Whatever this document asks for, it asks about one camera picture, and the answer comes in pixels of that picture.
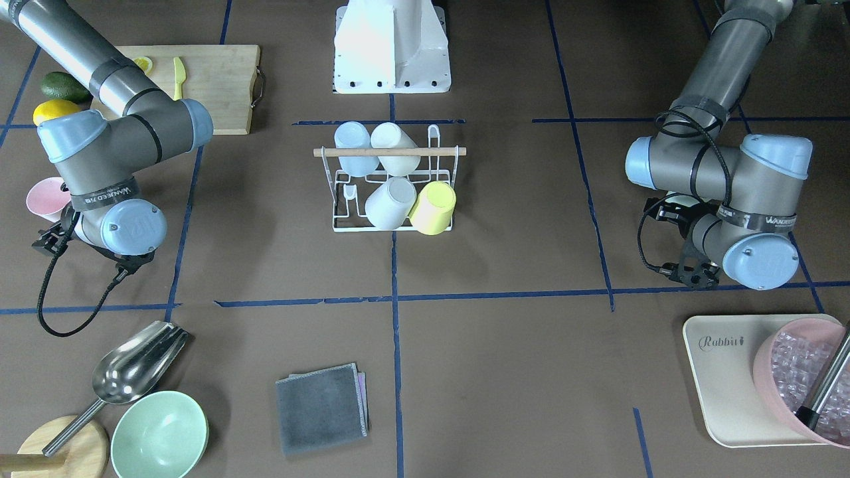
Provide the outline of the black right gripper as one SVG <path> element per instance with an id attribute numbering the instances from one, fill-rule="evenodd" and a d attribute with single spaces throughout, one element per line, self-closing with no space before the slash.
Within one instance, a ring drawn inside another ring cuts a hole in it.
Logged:
<path id="1" fill-rule="evenodd" d="M 39 230 L 39 238 L 31 244 L 33 249 L 46 256 L 61 256 L 67 251 L 67 243 L 72 239 L 75 224 L 55 222 L 46 230 Z"/>

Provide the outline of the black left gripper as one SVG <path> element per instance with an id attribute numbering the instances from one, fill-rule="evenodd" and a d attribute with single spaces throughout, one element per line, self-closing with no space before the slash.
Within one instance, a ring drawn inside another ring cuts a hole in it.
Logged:
<path id="1" fill-rule="evenodd" d="M 716 289 L 719 272 L 716 264 L 695 249 L 683 249 L 677 263 L 667 264 L 668 278 L 690 289 Z"/>

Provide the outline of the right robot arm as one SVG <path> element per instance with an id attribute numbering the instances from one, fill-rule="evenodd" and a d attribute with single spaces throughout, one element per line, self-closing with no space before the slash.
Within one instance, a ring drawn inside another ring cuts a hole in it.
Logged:
<path id="1" fill-rule="evenodd" d="M 3 1 L 2 18 L 34 40 L 116 115 L 86 110 L 37 127 L 48 159 L 81 214 L 73 228 L 94 247 L 140 256 L 167 222 L 134 175 L 207 144 L 213 121 L 196 100 L 174 100 L 64 1 Z"/>

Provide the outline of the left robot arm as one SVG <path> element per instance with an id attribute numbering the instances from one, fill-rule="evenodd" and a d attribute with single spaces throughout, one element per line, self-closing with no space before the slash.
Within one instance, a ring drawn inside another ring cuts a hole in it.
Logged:
<path id="1" fill-rule="evenodd" d="M 811 140 L 748 134 L 737 147 L 717 145 L 757 60 L 793 7 L 792 1 L 726 1 L 682 93 L 657 115 L 658 132 L 629 148 L 629 181 L 664 193 L 647 201 L 643 217 L 676 224 L 684 239 L 677 262 L 647 269 L 694 290 L 714 289 L 720 272 L 750 289 L 774 289 L 798 271 L 789 235 Z"/>

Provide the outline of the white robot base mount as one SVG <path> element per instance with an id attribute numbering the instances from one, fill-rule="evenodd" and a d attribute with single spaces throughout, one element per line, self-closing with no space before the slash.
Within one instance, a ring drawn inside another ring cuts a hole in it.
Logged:
<path id="1" fill-rule="evenodd" d="M 336 11 L 338 94 L 438 94 L 452 87 L 446 1 L 349 1 Z"/>

